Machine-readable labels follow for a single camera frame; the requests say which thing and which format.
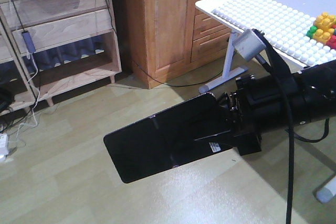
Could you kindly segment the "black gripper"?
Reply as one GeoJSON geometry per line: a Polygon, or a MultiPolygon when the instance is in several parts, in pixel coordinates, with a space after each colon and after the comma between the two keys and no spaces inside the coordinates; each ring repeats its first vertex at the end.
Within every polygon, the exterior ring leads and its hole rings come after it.
{"type": "Polygon", "coordinates": [[[201,130],[193,143],[233,145],[240,155],[261,151],[263,133],[288,126],[288,113],[281,92],[272,78],[260,79],[252,74],[236,78],[237,90],[216,98],[203,93],[207,108],[204,119],[227,119],[231,129],[201,130]]]}

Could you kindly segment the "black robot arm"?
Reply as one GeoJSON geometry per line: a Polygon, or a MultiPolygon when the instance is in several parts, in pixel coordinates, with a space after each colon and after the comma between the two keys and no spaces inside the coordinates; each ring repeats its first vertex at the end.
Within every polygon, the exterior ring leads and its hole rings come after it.
{"type": "Polygon", "coordinates": [[[261,151],[261,136],[278,129],[335,116],[335,61],[307,67],[295,73],[272,73],[256,79],[236,79],[237,90],[223,93],[213,122],[196,142],[235,147],[240,155],[261,151]]]}

